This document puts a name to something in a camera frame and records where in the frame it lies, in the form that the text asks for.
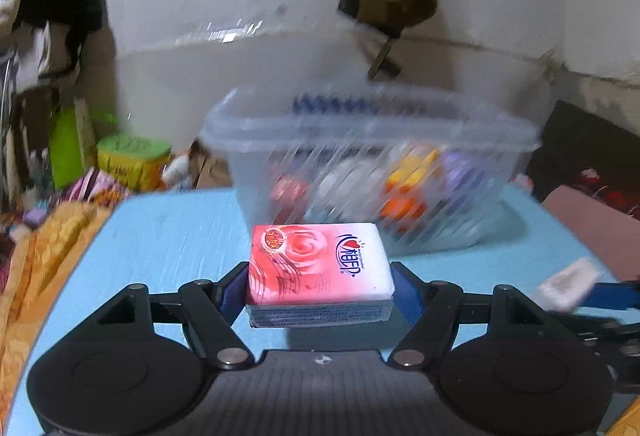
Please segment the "pink cloth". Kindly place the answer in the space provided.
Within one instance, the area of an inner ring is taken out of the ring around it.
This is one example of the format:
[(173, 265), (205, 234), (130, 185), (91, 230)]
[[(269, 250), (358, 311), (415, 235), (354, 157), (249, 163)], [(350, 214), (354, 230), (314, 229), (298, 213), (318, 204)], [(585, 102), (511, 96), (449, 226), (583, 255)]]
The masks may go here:
[(566, 185), (553, 190), (542, 206), (570, 229), (618, 280), (639, 279), (637, 219)]

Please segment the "bright green paper bag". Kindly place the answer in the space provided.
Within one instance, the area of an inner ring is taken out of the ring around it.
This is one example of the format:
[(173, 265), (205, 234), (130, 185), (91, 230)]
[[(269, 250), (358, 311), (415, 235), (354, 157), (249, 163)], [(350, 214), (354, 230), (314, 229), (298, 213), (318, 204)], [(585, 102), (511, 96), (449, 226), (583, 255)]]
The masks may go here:
[(64, 189), (96, 165), (96, 134), (84, 98), (56, 111), (49, 133), (53, 185)]

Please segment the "clear plastic lattice basket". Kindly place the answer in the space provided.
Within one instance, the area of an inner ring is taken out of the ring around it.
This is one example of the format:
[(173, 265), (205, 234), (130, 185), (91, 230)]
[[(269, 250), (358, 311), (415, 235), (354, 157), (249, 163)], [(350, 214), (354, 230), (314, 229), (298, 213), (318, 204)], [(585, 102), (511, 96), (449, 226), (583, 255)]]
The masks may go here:
[[(526, 118), (472, 96), (408, 84), (316, 81), (231, 90), (206, 115), (208, 151), (227, 159), (246, 223), (272, 222), (270, 192), (285, 174), (308, 182), (302, 223), (372, 222), (386, 251), (466, 248), (495, 230), (503, 188), (538, 148)], [(408, 233), (378, 219), (383, 185), (402, 152), (440, 151), (425, 218)]]

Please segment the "green yellow lidded tub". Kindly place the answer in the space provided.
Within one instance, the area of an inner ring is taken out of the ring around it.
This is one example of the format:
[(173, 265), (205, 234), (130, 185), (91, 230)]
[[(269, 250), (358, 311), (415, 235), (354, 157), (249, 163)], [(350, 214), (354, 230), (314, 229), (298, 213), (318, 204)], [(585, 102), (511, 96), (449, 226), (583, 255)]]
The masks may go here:
[(96, 144), (99, 168), (134, 192), (160, 188), (164, 167), (171, 159), (171, 144), (128, 133), (112, 133)]

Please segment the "orange floral blanket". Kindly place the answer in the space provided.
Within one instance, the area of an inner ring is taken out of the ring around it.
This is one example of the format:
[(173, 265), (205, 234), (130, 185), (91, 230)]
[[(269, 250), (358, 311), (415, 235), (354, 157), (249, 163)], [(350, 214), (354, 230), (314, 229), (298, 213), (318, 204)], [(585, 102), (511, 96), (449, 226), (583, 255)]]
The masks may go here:
[(58, 295), (112, 212), (63, 203), (15, 246), (1, 293), (1, 433), (8, 430), (18, 383)]

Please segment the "white tissue pack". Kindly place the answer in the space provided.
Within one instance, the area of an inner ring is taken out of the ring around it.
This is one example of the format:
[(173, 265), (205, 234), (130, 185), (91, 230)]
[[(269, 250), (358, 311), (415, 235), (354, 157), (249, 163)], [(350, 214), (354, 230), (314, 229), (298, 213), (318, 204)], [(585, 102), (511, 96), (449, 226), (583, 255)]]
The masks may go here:
[(582, 306), (600, 277), (601, 271), (591, 259), (578, 258), (542, 281), (534, 294), (534, 300), (547, 311), (572, 312)]

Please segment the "red round item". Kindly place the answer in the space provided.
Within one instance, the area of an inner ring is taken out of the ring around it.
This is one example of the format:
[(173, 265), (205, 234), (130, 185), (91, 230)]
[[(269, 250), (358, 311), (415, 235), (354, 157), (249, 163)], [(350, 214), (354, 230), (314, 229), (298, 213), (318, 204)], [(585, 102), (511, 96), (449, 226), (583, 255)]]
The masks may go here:
[(308, 206), (309, 185), (293, 175), (282, 175), (270, 192), (272, 222), (302, 223)]

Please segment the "pink rose tissue pack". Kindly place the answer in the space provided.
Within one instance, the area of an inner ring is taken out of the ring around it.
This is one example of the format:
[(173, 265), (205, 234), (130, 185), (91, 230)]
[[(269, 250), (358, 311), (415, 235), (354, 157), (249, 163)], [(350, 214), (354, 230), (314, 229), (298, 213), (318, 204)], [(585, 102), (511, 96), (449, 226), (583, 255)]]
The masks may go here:
[(254, 328), (385, 322), (394, 294), (390, 261), (373, 223), (253, 230), (246, 308)]

